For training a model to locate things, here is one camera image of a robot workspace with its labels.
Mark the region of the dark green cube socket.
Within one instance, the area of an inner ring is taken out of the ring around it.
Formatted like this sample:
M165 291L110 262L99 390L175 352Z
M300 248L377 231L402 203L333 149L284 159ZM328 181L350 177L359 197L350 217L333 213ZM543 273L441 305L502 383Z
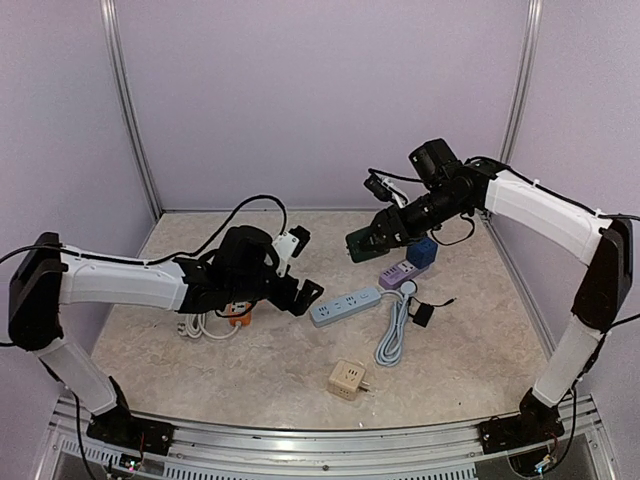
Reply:
M362 263L387 255L389 248L379 248L374 243L373 229L364 227L345 237L348 255L353 263Z

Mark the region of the light blue power strip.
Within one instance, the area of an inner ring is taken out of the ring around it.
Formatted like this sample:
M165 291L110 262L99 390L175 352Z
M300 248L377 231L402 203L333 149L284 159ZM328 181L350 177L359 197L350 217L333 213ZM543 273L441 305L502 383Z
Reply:
M316 328L323 328L377 306L381 298L381 293L375 287L343 295L312 308L311 322Z

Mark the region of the purple power strip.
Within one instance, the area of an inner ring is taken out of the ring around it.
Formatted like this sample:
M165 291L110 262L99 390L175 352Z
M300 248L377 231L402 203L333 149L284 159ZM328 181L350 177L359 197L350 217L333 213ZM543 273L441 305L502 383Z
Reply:
M378 277L378 284L383 289L398 289L404 282L413 280L428 269L428 266L418 268L408 260L403 260L382 271Z

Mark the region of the blue cube socket adapter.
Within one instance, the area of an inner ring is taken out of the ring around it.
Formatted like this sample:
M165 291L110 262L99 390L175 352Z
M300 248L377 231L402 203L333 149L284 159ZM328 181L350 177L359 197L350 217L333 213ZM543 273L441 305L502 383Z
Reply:
M425 237L420 242L407 247L405 258L415 268L422 270L430 267L436 260L438 244Z

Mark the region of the beige cube socket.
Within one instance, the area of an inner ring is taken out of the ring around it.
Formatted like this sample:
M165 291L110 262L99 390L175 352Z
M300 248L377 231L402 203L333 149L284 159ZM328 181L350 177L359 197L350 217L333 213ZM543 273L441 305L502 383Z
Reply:
M370 391L365 376L364 366L341 359L328 378L327 391L344 400L354 401L359 392Z

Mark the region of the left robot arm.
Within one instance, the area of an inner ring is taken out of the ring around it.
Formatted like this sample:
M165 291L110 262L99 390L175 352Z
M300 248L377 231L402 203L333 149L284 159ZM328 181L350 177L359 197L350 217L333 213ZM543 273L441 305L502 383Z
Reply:
M159 260L106 257L74 251L56 233L21 248L24 259L9 283L8 335L33 353L75 394L102 430L121 445L140 434L117 383L68 338L59 320L63 305L104 303L153 307L179 314L221 312L229 304L267 301L301 316L322 295L311 280L299 281L289 263L310 240L296 227L277 237L248 225L230 228L207 253Z

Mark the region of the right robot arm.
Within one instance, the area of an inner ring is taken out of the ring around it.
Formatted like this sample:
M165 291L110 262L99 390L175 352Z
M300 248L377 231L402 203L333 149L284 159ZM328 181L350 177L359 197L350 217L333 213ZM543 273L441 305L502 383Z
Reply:
M420 241L445 221L476 211L513 220L562 247L586 266L572 319L531 391L556 406L596 359L631 290L633 226L623 214L602 214L563 197L508 165L486 157L456 158L443 139L409 155L426 194L379 211L370 225L346 237L354 262Z

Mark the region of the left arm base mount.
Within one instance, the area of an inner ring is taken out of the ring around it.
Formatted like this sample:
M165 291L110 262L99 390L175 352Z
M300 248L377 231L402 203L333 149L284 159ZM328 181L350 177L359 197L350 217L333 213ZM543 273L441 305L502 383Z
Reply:
M135 416L121 406L92 415L87 429L89 438L161 456L168 455L174 432L175 427L168 422Z

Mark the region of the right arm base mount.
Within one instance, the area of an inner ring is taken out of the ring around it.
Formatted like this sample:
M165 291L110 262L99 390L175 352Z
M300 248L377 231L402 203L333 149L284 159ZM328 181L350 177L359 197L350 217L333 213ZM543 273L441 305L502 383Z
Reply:
M484 454L513 450L559 438L565 433L558 406L549 407L529 390L517 414L491 417L477 425Z

